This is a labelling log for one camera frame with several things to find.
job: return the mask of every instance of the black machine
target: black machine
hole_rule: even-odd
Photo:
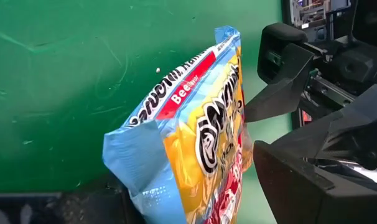
[[[377,223],[377,0],[352,8],[353,31],[326,48],[286,24],[263,30],[258,73],[268,86],[246,105],[246,122],[308,116],[254,145],[278,223]]]

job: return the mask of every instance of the white speck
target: white speck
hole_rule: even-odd
[[[22,144],[23,145],[26,145],[26,144],[30,144],[30,143],[32,143],[33,141],[24,141],[24,142],[22,142]]]

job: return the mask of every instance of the snack bag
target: snack bag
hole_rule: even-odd
[[[216,46],[167,74],[105,134],[104,163],[148,223],[235,223],[243,173],[241,41],[232,27],[215,35]]]

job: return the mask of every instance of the green surface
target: green surface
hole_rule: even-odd
[[[249,100],[264,86],[261,30],[280,10],[280,0],[0,0],[0,192],[74,189],[104,174],[103,134],[166,72],[213,45],[216,27],[242,34]],[[286,121],[249,128],[272,141]],[[273,222],[254,169],[239,222]]]

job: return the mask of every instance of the red label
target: red label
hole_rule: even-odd
[[[171,119],[175,116],[176,111],[181,105],[183,105],[189,94],[193,92],[197,83],[201,80],[204,74],[206,74],[215,60],[215,54],[211,52],[202,60],[202,62],[200,62],[200,64],[197,65],[196,68],[194,68],[194,70],[190,72],[189,75],[186,76],[173,94],[171,94],[171,97],[158,114],[157,119]]]

